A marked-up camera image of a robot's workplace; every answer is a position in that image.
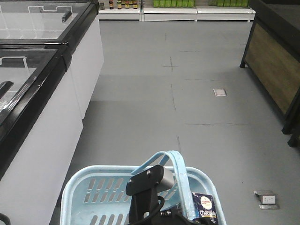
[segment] black mount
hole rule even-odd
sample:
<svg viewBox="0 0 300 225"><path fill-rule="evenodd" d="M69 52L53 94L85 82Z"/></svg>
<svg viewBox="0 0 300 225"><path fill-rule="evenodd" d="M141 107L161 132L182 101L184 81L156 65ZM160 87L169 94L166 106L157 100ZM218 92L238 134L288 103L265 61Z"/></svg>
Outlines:
<svg viewBox="0 0 300 225"><path fill-rule="evenodd" d="M165 201L163 197L158 196L157 187L163 177L163 166L156 165L128 181L126 194L132 196L129 210L130 225L215 225L209 218L195 221L184 218L178 205L160 211Z"/></svg>

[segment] green product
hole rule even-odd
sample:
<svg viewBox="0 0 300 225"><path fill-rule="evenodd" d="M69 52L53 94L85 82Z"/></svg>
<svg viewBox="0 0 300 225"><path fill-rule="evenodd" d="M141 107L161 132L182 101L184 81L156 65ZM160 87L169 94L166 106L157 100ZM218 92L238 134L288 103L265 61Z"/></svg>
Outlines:
<svg viewBox="0 0 300 225"><path fill-rule="evenodd" d="M230 0L224 0L224 7L230 6Z"/></svg>
<svg viewBox="0 0 300 225"><path fill-rule="evenodd" d="M236 0L236 7L241 7L242 6L242 0Z"/></svg>
<svg viewBox="0 0 300 225"><path fill-rule="evenodd" d="M165 0L165 7L170 8L171 7L171 0Z"/></svg>
<svg viewBox="0 0 300 225"><path fill-rule="evenodd" d="M230 1L230 7L235 7L236 5L236 0L231 0Z"/></svg>
<svg viewBox="0 0 300 225"><path fill-rule="evenodd" d="M165 0L159 0L159 7L161 8L165 7Z"/></svg>
<svg viewBox="0 0 300 225"><path fill-rule="evenodd" d="M248 7L248 0L242 0L242 7Z"/></svg>
<svg viewBox="0 0 300 225"><path fill-rule="evenodd" d="M188 7L188 0L182 0L182 7Z"/></svg>
<svg viewBox="0 0 300 225"><path fill-rule="evenodd" d="M177 0L177 7L182 7L182 0Z"/></svg>
<svg viewBox="0 0 300 225"><path fill-rule="evenodd" d="M159 0L153 0L153 7L154 8L159 7Z"/></svg>
<svg viewBox="0 0 300 225"><path fill-rule="evenodd" d="M217 0L209 0L208 5L209 6L216 6L217 5Z"/></svg>
<svg viewBox="0 0 300 225"><path fill-rule="evenodd" d="M224 0L217 0L217 6L222 7L224 5Z"/></svg>
<svg viewBox="0 0 300 225"><path fill-rule="evenodd" d="M177 0L171 0L171 7L177 6Z"/></svg>
<svg viewBox="0 0 300 225"><path fill-rule="evenodd" d="M195 0L188 0L188 5L187 5L187 7L192 8L192 7L194 7L194 6L195 6Z"/></svg>

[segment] glass freezer lid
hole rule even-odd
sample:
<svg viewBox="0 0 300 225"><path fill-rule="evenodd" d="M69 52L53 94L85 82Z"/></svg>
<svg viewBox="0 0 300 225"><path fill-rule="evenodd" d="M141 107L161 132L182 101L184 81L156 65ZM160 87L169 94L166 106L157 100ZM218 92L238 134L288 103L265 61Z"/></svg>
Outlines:
<svg viewBox="0 0 300 225"><path fill-rule="evenodd" d="M56 52L56 49L0 49L0 125Z"/></svg>
<svg viewBox="0 0 300 225"><path fill-rule="evenodd" d="M0 1L0 39L63 39L90 2Z"/></svg>

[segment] white shelf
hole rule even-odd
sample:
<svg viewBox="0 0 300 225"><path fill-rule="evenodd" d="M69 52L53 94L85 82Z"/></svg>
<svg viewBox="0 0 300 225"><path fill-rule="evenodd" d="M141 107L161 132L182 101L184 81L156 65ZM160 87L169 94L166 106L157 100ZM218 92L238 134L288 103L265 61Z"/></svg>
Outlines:
<svg viewBox="0 0 300 225"><path fill-rule="evenodd" d="M217 7L208 6L206 0L198 0L199 6L193 8L154 8L153 0L145 0L143 11L141 8L133 9L109 9L100 10L99 20L139 20L139 21L178 21L178 20L254 20L255 11L248 7Z"/></svg>
<svg viewBox="0 0 300 225"><path fill-rule="evenodd" d="M99 10L97 16L99 20L142 20L141 8L136 9L130 6L129 9L125 9L122 6L122 9L117 9L117 6L114 6L114 9L109 9L109 6L105 6L105 10Z"/></svg>
<svg viewBox="0 0 300 225"><path fill-rule="evenodd" d="M143 21L196 20L197 9L193 8L154 8L152 1L145 2Z"/></svg>
<svg viewBox="0 0 300 225"><path fill-rule="evenodd" d="M197 20L254 20L255 11L247 7L196 6Z"/></svg>

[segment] shopping basket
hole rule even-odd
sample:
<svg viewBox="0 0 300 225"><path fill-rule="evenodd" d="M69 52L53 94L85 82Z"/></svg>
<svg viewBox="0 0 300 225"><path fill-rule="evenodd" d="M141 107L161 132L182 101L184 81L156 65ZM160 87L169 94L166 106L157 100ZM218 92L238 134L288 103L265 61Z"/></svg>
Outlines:
<svg viewBox="0 0 300 225"><path fill-rule="evenodd" d="M191 192L213 196L219 225L226 225L216 188L202 171L185 167L177 151L160 151L141 166L93 165L78 171L67 183L61 201L60 225L126 225L131 197L125 193L129 179L149 168L149 165L163 156L160 165L171 159L174 186L159 193L164 197L162 210L181 204L182 214L194 219L195 207Z"/></svg>

